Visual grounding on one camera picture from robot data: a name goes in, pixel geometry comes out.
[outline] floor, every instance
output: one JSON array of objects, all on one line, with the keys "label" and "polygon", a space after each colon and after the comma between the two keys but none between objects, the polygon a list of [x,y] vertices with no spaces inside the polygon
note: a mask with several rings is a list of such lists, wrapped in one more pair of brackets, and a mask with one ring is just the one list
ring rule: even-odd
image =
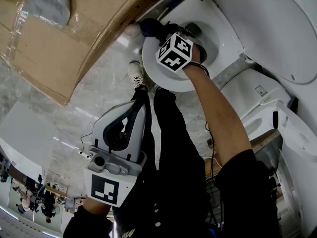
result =
[{"label": "floor", "polygon": [[[108,109],[132,98],[134,89],[127,75],[127,66],[132,60],[139,59],[143,41],[141,35],[132,38],[123,33],[78,84],[66,107],[53,103],[0,62],[0,122],[12,106],[21,101],[38,115],[56,124],[58,135],[53,143],[48,178],[68,185],[68,194],[71,196],[85,194],[83,168],[88,163],[78,154],[83,147],[80,137],[91,133],[94,122]],[[232,77],[248,67],[241,56],[213,81],[221,89]],[[210,136],[205,130],[205,116],[196,92],[179,93],[176,102],[198,152],[201,156],[210,156],[207,144]],[[152,116],[158,166],[160,129],[154,111]],[[87,149],[90,144],[90,137],[84,137],[84,148]]]}]

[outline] cardboard box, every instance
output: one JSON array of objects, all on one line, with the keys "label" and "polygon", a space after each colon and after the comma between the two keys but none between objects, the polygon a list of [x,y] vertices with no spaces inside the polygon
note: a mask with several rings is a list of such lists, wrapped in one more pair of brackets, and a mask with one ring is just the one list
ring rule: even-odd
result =
[{"label": "cardboard box", "polygon": [[57,27],[0,0],[0,57],[61,105],[125,27],[153,0],[70,0],[70,20]]}]

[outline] white toilet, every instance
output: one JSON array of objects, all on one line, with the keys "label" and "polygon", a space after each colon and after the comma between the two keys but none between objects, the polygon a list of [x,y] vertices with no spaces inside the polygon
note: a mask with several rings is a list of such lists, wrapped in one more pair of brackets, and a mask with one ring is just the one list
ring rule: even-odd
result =
[{"label": "white toilet", "polygon": [[[185,0],[161,21],[182,26],[194,22],[201,28],[200,41],[212,57],[204,63],[211,78],[244,53],[305,104],[302,113],[309,116],[302,115],[302,119],[309,123],[287,108],[291,98],[280,83],[251,69],[222,89],[250,139],[273,128],[280,131],[282,155],[300,205],[295,214],[301,216],[304,237],[317,226],[316,11],[317,0]],[[155,63],[158,45],[155,38],[147,38],[143,46],[149,77],[171,91],[193,90],[184,73],[175,75]]]}]

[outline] white sneaker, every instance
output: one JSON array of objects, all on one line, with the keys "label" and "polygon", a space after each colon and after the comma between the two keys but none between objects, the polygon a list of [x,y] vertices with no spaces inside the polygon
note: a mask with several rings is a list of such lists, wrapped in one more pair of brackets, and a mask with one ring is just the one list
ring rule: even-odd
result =
[{"label": "white sneaker", "polygon": [[134,88],[144,85],[143,69],[137,61],[131,62],[128,66],[128,74],[133,83]]}]

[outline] toilet seat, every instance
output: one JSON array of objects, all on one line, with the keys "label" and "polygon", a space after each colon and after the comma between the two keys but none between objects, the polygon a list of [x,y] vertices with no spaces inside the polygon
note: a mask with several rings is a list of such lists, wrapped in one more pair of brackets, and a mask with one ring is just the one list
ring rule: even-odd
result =
[{"label": "toilet seat", "polygon": [[[193,22],[201,28],[203,35],[200,41],[205,44],[208,53],[203,65],[211,78],[238,60],[244,51],[231,24],[212,0],[185,0],[164,17],[161,23],[167,24],[169,21],[181,26]],[[194,86],[182,70],[175,74],[157,64],[155,53],[158,49],[159,41],[155,37],[145,39],[143,65],[149,77],[170,91],[192,91]]]}]

